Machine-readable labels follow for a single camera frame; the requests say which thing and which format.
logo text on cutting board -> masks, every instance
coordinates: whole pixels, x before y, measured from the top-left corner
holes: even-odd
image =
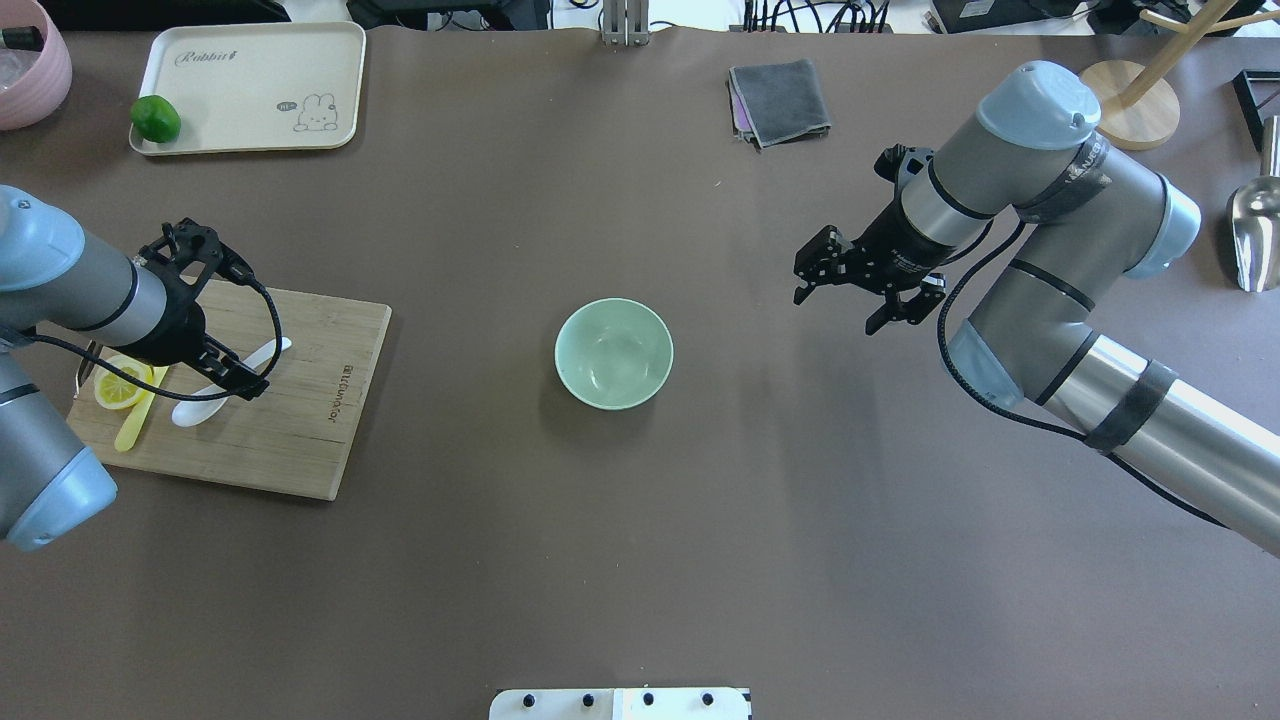
[[[188,50],[174,58],[173,64],[180,68],[191,63],[223,63],[234,60],[237,53],[238,50]]]
[[[337,424],[338,414],[342,413],[342,400],[347,397],[347,389],[351,388],[351,374],[356,372],[352,365],[342,366],[342,375],[338,378],[338,392],[333,396],[333,404],[329,406],[329,421]]]

gray cloth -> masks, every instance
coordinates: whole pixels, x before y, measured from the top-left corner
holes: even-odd
[[[728,69],[731,102],[741,101],[749,128],[739,135],[768,147],[831,129],[818,70],[809,59],[778,65],[744,65]]]

white spoon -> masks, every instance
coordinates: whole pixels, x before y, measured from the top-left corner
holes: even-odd
[[[291,342],[289,338],[287,337],[280,338],[280,352],[288,350],[291,345],[293,345],[293,342]],[[253,370],[257,370],[259,366],[265,365],[266,361],[271,359],[271,354],[274,352],[275,352],[275,341],[271,340],[262,347],[255,350],[252,355],[246,357],[244,364],[252,368]],[[200,388],[192,395],[215,395],[221,391],[223,388],[214,384],[205,388]],[[169,415],[169,418],[173,420],[173,424],[178,425],[179,428],[191,428],[212,418],[214,413],[218,413],[223,407],[223,405],[227,405],[227,400],[228,398],[225,397],[221,400],[205,400],[205,401],[183,400],[182,402],[174,406],[173,414]]]

wooden cutting board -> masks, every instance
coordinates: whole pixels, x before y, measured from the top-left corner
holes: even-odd
[[[157,397],[137,443],[122,454],[114,442],[128,411],[102,409],[91,379],[67,421],[106,465],[333,500],[392,310],[305,292],[270,293],[293,347],[280,355],[260,397],[232,397],[193,428],[174,425],[169,415],[177,401]],[[207,332],[241,357],[274,337],[266,305],[247,287],[210,281],[198,302]],[[207,384],[191,368],[174,365],[161,387],[191,393]]]

black tape band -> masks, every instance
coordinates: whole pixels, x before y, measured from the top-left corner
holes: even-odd
[[[1089,333],[1089,337],[1087,337],[1084,342],[1080,343],[1080,347],[1075,348],[1075,354],[1073,354],[1071,359],[1066,361],[1066,365],[1062,365],[1062,369],[1059,370],[1057,375],[1055,375],[1053,379],[1048,383],[1048,387],[1044,388],[1044,392],[1042,392],[1039,397],[1036,398],[1036,405],[1043,406],[1046,402],[1048,402],[1048,398],[1053,397],[1053,393],[1057,392],[1057,388],[1062,387],[1062,383],[1066,382],[1066,378],[1075,372],[1075,366],[1080,364],[1080,360],[1084,360],[1084,356],[1088,355],[1091,350],[1093,350],[1093,343],[1098,342],[1100,337],[1102,336],[1101,333],[1098,333],[1098,331],[1093,331]]]
[[[960,213],[961,215],[968,215],[968,217],[970,217],[970,218],[973,218],[975,220],[989,220],[989,219],[992,219],[992,218],[996,217],[993,214],[987,214],[987,213],[979,213],[977,210],[970,210],[970,209],[965,208],[959,200],[956,200],[955,197],[951,197],[951,193],[947,192],[947,188],[942,187],[942,182],[938,181],[938,173],[937,173],[937,170],[933,169],[933,163],[932,161],[929,163],[929,182],[933,183],[933,190],[936,190],[938,192],[938,197],[941,197],[943,200],[943,202],[946,202],[947,205],[950,205],[951,209],[955,210],[956,213]]]
[[[9,404],[9,402],[13,402],[14,400],[18,400],[19,397],[27,397],[28,395],[36,395],[37,392],[40,392],[40,388],[36,387],[32,383],[27,383],[24,386],[18,386],[15,388],[6,389],[4,392],[0,392],[0,405],[5,405],[5,404]]]
[[[1102,455],[1111,455],[1111,451],[1129,442],[1138,428],[1151,419],[1176,379],[1178,373],[1165,365],[1155,360],[1147,363],[1138,382],[1133,383],[1120,404],[1084,438],[1084,445]]]
[[[1027,202],[1014,205],[1018,218],[1030,224],[1046,223],[1093,200],[1111,184],[1111,178],[1102,172],[1110,149],[1111,143],[1094,132],[1048,187]]]
[[[31,345],[31,334],[36,328],[27,328],[26,332],[9,325],[0,325],[0,350],[8,351]]]
[[[1089,297],[1088,295],[1084,295],[1084,292],[1082,292],[1080,288],[1064,281],[1062,278],[1055,275],[1053,273],[1046,270],[1044,268],[1032,265],[1027,260],[1019,260],[1018,258],[1010,260],[1009,266],[1021,270],[1028,275],[1041,281],[1042,283],[1051,286],[1053,290],[1079,302],[1080,306],[1088,310],[1089,313],[1092,313],[1093,307],[1096,306],[1093,299]]]
[[[129,292],[124,296],[124,302],[120,302],[120,306],[116,307],[114,313],[108,315],[106,319],[102,320],[101,323],[93,323],[92,325],[87,325],[83,328],[67,328],[67,329],[77,333],[93,332],[99,328],[105,328],[106,325],[110,325],[111,323],[115,322],[116,318],[123,315],[124,311],[128,310],[129,305],[133,302],[133,299],[138,296],[138,266],[134,265],[133,263],[129,263],[129,270],[133,273],[132,283],[129,284]]]

